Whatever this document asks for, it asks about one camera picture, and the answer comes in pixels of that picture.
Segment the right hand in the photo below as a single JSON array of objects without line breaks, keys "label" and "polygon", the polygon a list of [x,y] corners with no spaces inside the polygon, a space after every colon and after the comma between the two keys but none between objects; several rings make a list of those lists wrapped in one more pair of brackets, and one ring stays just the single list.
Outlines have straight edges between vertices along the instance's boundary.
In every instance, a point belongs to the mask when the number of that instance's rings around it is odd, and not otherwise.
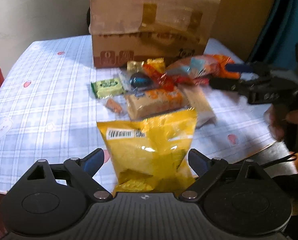
[{"label": "right hand", "polygon": [[282,141],[288,132],[288,125],[298,127],[298,109],[288,111],[285,105],[271,105],[265,111],[264,119],[272,137],[276,141]]}]

